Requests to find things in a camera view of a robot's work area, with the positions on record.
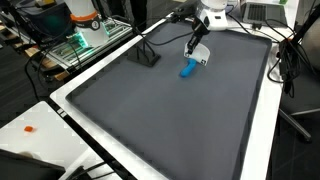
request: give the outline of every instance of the blue object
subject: blue object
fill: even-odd
[[[181,77],[188,77],[190,75],[190,73],[192,72],[192,70],[196,67],[197,65],[197,61],[194,59],[189,59],[188,60],[188,66],[185,67],[181,72],[180,72],[180,76]]]

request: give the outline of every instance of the laptop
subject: laptop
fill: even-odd
[[[257,2],[247,2],[241,0],[241,14],[244,23],[261,24],[266,26],[268,20],[272,27],[287,27],[287,18],[283,5],[280,4],[265,4]]]

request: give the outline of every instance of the orange object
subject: orange object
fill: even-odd
[[[89,14],[87,16],[75,16],[71,14],[70,17],[73,21],[88,21],[90,19],[95,18],[97,15],[98,15],[97,11],[94,11],[92,14]]]
[[[27,131],[27,132],[31,132],[33,130],[33,127],[32,126],[26,126],[24,128],[24,131]]]

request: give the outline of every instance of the white table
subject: white table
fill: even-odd
[[[25,132],[32,126],[32,132]],[[103,160],[45,102],[40,102],[0,129],[0,149],[13,153],[28,153],[33,158],[65,168],[60,178],[66,179],[79,166],[84,169]],[[113,170],[103,165],[88,174],[97,177]],[[105,178],[121,178],[112,174]]]
[[[298,0],[289,0],[285,6],[288,24],[294,26],[295,17],[298,9]],[[150,31],[164,20],[159,21],[147,31]],[[242,31],[239,25],[229,20],[230,29]],[[288,29],[278,29],[281,33],[289,36],[291,32]],[[261,31],[282,40],[282,37],[274,33],[267,27],[263,27]],[[78,77],[55,91],[50,95],[50,98],[57,103],[67,114],[69,114],[80,126],[82,126],[91,136],[93,136],[115,159],[117,159],[125,168],[127,168],[136,178],[140,179],[166,179],[158,171],[154,170],[150,165],[128,150],[124,145],[114,139],[110,134],[93,123],[89,118],[83,115],[75,107],[73,107],[65,98],[67,94],[73,91],[88,78],[93,76],[107,64],[112,62],[118,56],[127,51],[130,47],[136,44],[142,38],[137,36],[121,48],[108,55],[90,69],[83,72]],[[265,70],[265,76],[261,85],[260,95],[253,119],[252,130],[248,142],[248,147],[245,155],[241,180],[262,180],[265,179],[268,162],[272,147],[275,124],[278,115],[278,107],[282,93],[282,87],[279,84],[270,82],[267,77],[267,70],[275,63],[275,54],[277,46],[273,45],[269,56],[268,66]]]

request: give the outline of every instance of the gray work surface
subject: gray work surface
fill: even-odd
[[[167,24],[148,39],[190,31]],[[153,68],[121,56],[67,99],[169,179],[239,179],[271,41],[211,32],[201,41],[211,51],[207,66],[181,78],[190,38],[154,47],[161,59]]]

